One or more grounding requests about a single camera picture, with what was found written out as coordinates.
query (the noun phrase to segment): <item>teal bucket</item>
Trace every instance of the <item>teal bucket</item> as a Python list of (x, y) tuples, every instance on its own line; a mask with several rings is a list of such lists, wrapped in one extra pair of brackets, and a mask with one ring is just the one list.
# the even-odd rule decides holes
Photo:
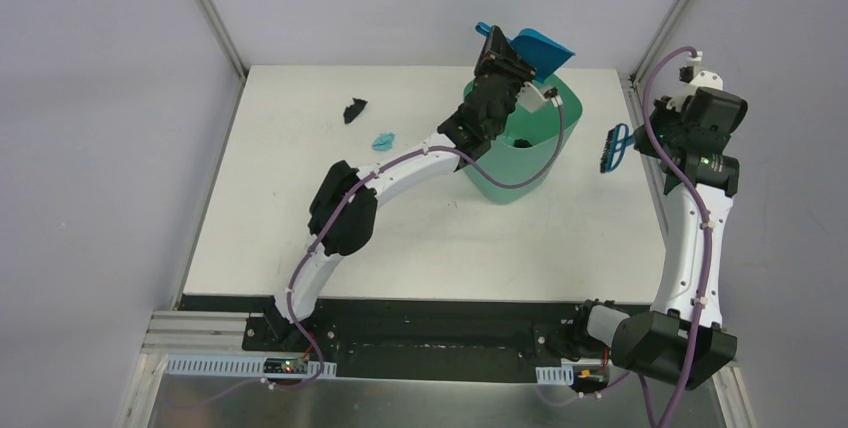
[[(465, 86), (464, 96), (471, 91), (473, 83), (472, 81)], [(563, 148), (565, 148), (565, 142), (583, 114), (583, 105), (568, 85), (556, 75), (551, 75), (544, 82), (533, 83), (538, 88), (554, 86), (559, 91), (565, 112), (563, 124)], [(559, 127), (559, 110), (553, 103), (548, 102), (535, 113), (530, 113), (519, 103), (515, 112), (509, 115), (503, 134), (492, 142), (491, 149), (477, 160), (477, 164), (492, 178), (502, 183), (514, 185), (526, 181), (544, 168), (545, 163), (550, 160), (556, 149)], [(517, 140), (526, 140), (531, 146), (516, 148)], [(464, 171), (486, 198), (500, 205), (512, 203), (530, 193), (548, 176), (548, 173), (544, 173), (533, 183), (510, 190), (493, 185), (472, 166), (466, 166)]]

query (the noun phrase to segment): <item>metal floor panel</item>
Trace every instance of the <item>metal floor panel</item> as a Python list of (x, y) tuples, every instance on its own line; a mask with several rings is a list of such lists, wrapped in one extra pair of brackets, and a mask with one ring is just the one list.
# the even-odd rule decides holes
[[(561, 403), (575, 396), (564, 386), (385, 380), (328, 380), (281, 392), (249, 382), (194, 409), (169, 407), (201, 403), (236, 383), (233, 378), (165, 375), (149, 427), (648, 427), (635, 376), (601, 400), (587, 397), (561, 408), (548, 406), (540, 393)], [(651, 388), (661, 405), (656, 409), (664, 408), (672, 387), (651, 383)], [(672, 426), (726, 426), (712, 382), (686, 393)]]

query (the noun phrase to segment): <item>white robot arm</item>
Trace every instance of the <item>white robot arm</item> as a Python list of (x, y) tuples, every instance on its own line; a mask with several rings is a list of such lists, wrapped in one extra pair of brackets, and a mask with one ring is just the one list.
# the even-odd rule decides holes
[[(717, 74), (700, 68), (700, 53), (681, 69), (680, 78), (686, 87), (677, 96), (654, 102), (651, 125), (671, 161), (691, 180), (709, 214), (709, 265), (704, 264), (705, 225), (696, 200), (663, 163), (662, 203), (669, 231), (662, 280), (650, 311), (631, 317), (611, 303), (584, 303), (582, 321), (570, 328), (572, 343), (567, 351), (574, 355), (580, 351), (578, 347), (586, 349), (591, 347), (591, 340), (598, 340), (611, 348), (617, 366), (675, 383), (687, 340), (697, 331), (695, 361), (686, 384), (687, 389), (693, 389), (736, 353), (736, 338), (722, 329), (718, 277), (724, 226), (738, 186), (739, 162), (722, 152), (748, 105), (723, 91)], [(645, 127), (636, 130), (634, 138), (637, 151), (659, 157)], [(698, 287), (704, 274), (708, 277), (700, 296)], [(692, 326), (696, 303), (702, 308), (698, 326)]]
[(493, 26), (474, 70), (471, 92), (435, 133), (386, 162), (358, 168), (344, 161), (333, 165), (309, 207), (307, 251), (311, 256), (304, 257), (289, 285), (274, 294), (280, 314), (289, 321), (310, 316), (336, 266), (371, 238), (377, 209), (425, 180), (453, 173), (479, 159), (503, 133), (519, 98), (531, 112), (548, 102), (561, 107), (555, 89), (542, 93), (534, 87), (535, 74), (500, 28)]

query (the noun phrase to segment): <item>blue dustpan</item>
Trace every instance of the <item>blue dustpan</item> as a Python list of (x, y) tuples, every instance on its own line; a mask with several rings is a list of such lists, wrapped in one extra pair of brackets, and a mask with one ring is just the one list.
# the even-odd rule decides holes
[[(492, 27), (481, 21), (474, 29), (483, 36), (489, 36)], [(507, 38), (507, 40), (518, 56), (536, 68), (536, 81), (539, 82), (548, 79), (574, 56), (573, 51), (532, 28), (525, 28), (518, 33), (518, 36), (512, 40)]]

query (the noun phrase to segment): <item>white tabletop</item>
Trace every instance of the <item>white tabletop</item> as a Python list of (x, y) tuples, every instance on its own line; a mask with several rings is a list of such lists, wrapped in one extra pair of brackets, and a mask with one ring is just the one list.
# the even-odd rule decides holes
[[(506, 206), (463, 173), (401, 194), (322, 296), (653, 301), (664, 248), (642, 163), (630, 153), (614, 173), (598, 173), (607, 131), (630, 119), (618, 75), (557, 74), (583, 117), (541, 186)], [(419, 143), (453, 113), (471, 77), (469, 67), (251, 68), (184, 292), (266, 295), (285, 285), (330, 165), (373, 163)], [(352, 97), (368, 105), (345, 125)], [(394, 149), (373, 151), (388, 131)]]

